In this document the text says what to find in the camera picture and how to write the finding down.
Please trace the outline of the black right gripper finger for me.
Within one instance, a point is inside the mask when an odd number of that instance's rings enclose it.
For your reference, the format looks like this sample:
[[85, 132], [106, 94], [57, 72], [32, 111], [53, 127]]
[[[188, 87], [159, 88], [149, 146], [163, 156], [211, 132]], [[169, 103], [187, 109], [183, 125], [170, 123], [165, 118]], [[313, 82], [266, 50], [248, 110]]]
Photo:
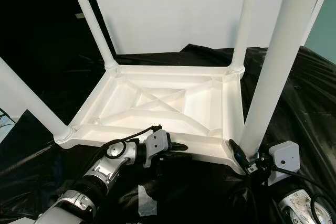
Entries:
[[238, 145], [235, 140], [230, 138], [229, 140], [229, 147], [233, 152], [233, 158], [237, 162], [238, 166], [244, 171], [248, 172], [248, 168], [250, 167], [249, 160], [247, 159], [245, 153], [243, 152], [242, 148]]

